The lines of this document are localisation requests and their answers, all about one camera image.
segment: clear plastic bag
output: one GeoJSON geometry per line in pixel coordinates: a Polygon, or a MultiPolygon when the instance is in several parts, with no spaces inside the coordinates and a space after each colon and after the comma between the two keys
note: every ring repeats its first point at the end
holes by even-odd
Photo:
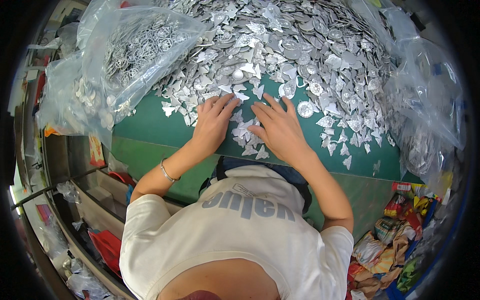
{"type": "Polygon", "coordinates": [[[112,131],[101,126],[98,117],[102,103],[98,100],[92,107],[87,107],[75,94],[82,78],[83,57],[84,52],[79,50],[48,64],[44,100],[36,114],[37,125],[45,128],[48,124],[62,135],[88,135],[91,132],[110,148],[112,131]]]}
{"type": "Polygon", "coordinates": [[[81,203],[78,192],[70,181],[57,184],[57,191],[70,203],[81,203]]]}
{"type": "Polygon", "coordinates": [[[49,217],[48,225],[42,226],[40,229],[44,238],[43,248],[51,259],[68,250],[67,240],[53,216],[49,217]]]}
{"type": "Polygon", "coordinates": [[[379,10],[382,7],[395,7],[390,1],[382,1],[381,7],[374,6],[368,0],[348,0],[348,5],[361,16],[370,28],[377,34],[378,40],[385,45],[386,50],[391,55],[400,56],[400,50],[392,39],[391,35],[385,29],[379,10]]]}
{"type": "Polygon", "coordinates": [[[77,44],[78,22],[68,23],[57,30],[60,38],[60,50],[63,57],[74,52],[77,44]]]}
{"type": "Polygon", "coordinates": [[[466,142],[463,90],[454,60],[421,38],[390,0],[348,3],[399,63],[383,87],[382,111],[401,150],[401,175],[410,171],[443,197],[452,183],[454,147],[463,150],[466,142]]]}
{"type": "Polygon", "coordinates": [[[98,20],[108,12],[120,8],[121,0],[92,0],[87,6],[77,29],[77,47],[85,48],[98,20]]]}
{"type": "Polygon", "coordinates": [[[420,38],[383,87],[385,122],[400,149],[402,175],[417,175],[443,197],[452,183],[454,147],[465,147],[463,90],[452,59],[420,38]]]}
{"type": "Polygon", "coordinates": [[[108,172],[122,172],[128,174],[128,165],[122,163],[110,153],[108,155],[108,172]]]}
{"type": "Polygon", "coordinates": [[[106,109],[113,115],[113,123],[122,121],[153,84],[178,66],[205,28],[204,24],[186,15],[154,6],[132,6],[102,17],[88,39],[82,69],[84,78],[104,91],[101,101],[108,103],[106,109]],[[165,18],[166,24],[172,26],[170,40],[173,45],[150,62],[146,60],[143,67],[135,69],[135,73],[115,69],[111,74],[111,70],[107,70],[110,66],[106,67],[104,60],[108,61],[113,55],[113,45],[127,46],[133,38],[150,30],[148,28],[159,18],[165,18]]]}
{"type": "Polygon", "coordinates": [[[88,291],[89,299],[102,300],[110,296],[110,291],[78,259],[72,259],[72,275],[67,280],[68,288],[84,299],[83,290],[88,291]]]}
{"type": "Polygon", "coordinates": [[[78,222],[72,222],[72,226],[73,226],[73,228],[75,228],[76,231],[78,231],[83,223],[84,223],[84,221],[83,221],[83,219],[81,219],[78,222]]]}
{"type": "MultiPolygon", "coordinates": [[[[167,7],[168,0],[129,0],[130,6],[135,5],[153,5],[158,7],[167,7]]],[[[92,34],[95,25],[105,14],[119,9],[124,4],[123,0],[92,0],[87,6],[82,18],[80,19],[77,30],[77,47],[81,50],[87,45],[88,38],[92,34]]]]}

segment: red bag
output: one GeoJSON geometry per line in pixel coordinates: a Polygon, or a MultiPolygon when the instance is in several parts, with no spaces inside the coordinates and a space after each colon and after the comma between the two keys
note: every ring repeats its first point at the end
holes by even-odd
{"type": "Polygon", "coordinates": [[[404,196],[395,194],[387,206],[385,206],[384,215],[393,219],[400,217],[404,211],[403,206],[405,202],[407,202],[407,199],[404,196]]]}
{"type": "Polygon", "coordinates": [[[107,266],[121,278],[119,267],[121,240],[108,230],[103,230],[100,233],[89,231],[88,235],[107,266]]]}
{"type": "Polygon", "coordinates": [[[405,204],[405,208],[406,210],[400,219],[407,220],[407,222],[410,223],[410,226],[412,226],[412,228],[417,233],[417,235],[415,236],[415,240],[420,240],[423,233],[423,229],[421,227],[421,223],[417,217],[417,214],[413,210],[412,204],[410,204],[410,202],[405,204]]]}

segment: red plastic item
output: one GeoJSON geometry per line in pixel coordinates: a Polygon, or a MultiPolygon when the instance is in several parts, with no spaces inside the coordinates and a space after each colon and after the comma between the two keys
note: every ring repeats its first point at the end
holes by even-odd
{"type": "Polygon", "coordinates": [[[103,230],[100,233],[89,231],[88,235],[107,266],[121,278],[119,267],[121,240],[108,230],[103,230]]]}
{"type": "Polygon", "coordinates": [[[125,184],[129,184],[133,187],[135,187],[135,185],[137,185],[133,179],[131,178],[130,175],[128,175],[128,173],[125,173],[125,172],[108,172],[108,175],[110,175],[110,177],[116,179],[116,180],[120,180],[121,182],[125,183],[125,184]]]}
{"type": "Polygon", "coordinates": [[[132,5],[128,1],[124,1],[120,4],[120,8],[131,7],[132,5]]]}

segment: person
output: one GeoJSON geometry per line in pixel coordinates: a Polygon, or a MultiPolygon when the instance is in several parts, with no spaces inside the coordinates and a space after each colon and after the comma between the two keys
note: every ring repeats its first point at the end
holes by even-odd
{"type": "Polygon", "coordinates": [[[321,232],[302,218],[300,189],[263,164],[223,165],[223,176],[214,172],[198,202],[169,214],[162,196],[218,149],[239,102],[233,94],[210,98],[197,107],[192,138],[133,190],[120,269],[138,299],[345,298],[353,250],[351,206],[305,141],[292,102],[282,99],[285,111],[263,96],[270,105],[251,106],[263,127],[248,130],[310,184],[325,217],[321,232]]]}

